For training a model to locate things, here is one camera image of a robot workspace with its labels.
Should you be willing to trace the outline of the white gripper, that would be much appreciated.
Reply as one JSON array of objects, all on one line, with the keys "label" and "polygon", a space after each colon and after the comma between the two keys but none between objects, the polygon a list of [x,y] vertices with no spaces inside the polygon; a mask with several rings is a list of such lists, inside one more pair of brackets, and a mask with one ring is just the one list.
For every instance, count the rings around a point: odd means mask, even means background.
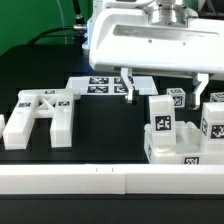
[{"label": "white gripper", "polygon": [[103,0],[89,63],[98,71],[121,69],[128,103],[134,102],[132,71],[193,76],[187,104],[197,110],[209,75],[224,80],[224,21],[201,19],[182,0]]}]

